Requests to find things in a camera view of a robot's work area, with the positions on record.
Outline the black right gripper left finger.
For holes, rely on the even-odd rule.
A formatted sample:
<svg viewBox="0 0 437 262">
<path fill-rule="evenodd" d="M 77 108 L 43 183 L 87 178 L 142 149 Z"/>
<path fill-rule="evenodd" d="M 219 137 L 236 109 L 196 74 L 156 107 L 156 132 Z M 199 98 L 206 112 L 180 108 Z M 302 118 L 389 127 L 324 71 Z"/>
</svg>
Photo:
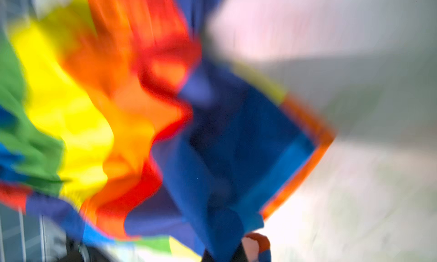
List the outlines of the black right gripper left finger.
<svg viewBox="0 0 437 262">
<path fill-rule="evenodd" d="M 66 239 L 67 253 L 57 262 L 115 262 L 116 258 L 96 247 L 85 245 L 81 241 Z"/>
</svg>

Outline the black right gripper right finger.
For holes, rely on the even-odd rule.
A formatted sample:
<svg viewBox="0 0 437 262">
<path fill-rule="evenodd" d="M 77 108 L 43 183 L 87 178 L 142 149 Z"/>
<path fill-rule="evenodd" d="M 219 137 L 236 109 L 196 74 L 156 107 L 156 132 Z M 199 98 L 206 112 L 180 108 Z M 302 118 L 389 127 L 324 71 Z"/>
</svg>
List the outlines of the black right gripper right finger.
<svg viewBox="0 0 437 262">
<path fill-rule="evenodd" d="M 243 244 L 241 243 L 239 247 L 236 249 L 233 256 L 231 257 L 230 262 L 248 262 L 248 261 L 249 260 L 245 253 Z M 205 250 L 201 262 L 215 262 L 215 260 L 211 256 L 211 254 L 207 250 Z"/>
</svg>

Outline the rainbow striped shorts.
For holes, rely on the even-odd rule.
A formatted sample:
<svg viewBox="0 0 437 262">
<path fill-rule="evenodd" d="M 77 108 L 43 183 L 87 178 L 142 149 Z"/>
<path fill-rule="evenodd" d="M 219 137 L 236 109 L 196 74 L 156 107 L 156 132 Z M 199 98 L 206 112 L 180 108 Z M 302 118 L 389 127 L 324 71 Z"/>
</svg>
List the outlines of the rainbow striped shorts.
<svg viewBox="0 0 437 262">
<path fill-rule="evenodd" d="M 223 0 L 2 0 L 1 203 L 88 245 L 229 262 L 332 132 L 283 87 L 203 51 Z"/>
</svg>

